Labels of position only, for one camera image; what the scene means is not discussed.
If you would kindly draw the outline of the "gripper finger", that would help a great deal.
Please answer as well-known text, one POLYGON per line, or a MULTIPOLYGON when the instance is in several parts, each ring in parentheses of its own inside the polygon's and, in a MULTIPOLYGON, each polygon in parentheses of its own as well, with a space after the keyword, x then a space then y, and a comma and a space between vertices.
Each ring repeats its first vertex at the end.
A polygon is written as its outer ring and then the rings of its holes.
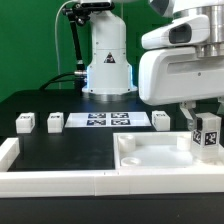
POLYGON ((184 101, 179 104, 180 110, 187 119, 187 128, 189 131, 196 129, 196 114, 194 109, 196 108, 195 101, 184 101))
POLYGON ((224 115, 224 97, 219 97, 218 102, 220 105, 217 113, 220 115, 224 115))

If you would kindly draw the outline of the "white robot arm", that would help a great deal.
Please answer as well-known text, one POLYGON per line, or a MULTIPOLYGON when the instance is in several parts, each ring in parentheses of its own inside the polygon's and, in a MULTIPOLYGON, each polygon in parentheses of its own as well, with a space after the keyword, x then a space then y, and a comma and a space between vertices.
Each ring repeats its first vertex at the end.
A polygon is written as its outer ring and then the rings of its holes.
POLYGON ((196 100, 224 97, 224 0, 149 0, 172 22, 142 36, 137 85, 126 59, 126 26, 112 13, 112 1, 81 5, 92 26, 85 96, 109 101, 138 92, 148 105, 179 103, 192 122, 196 100))

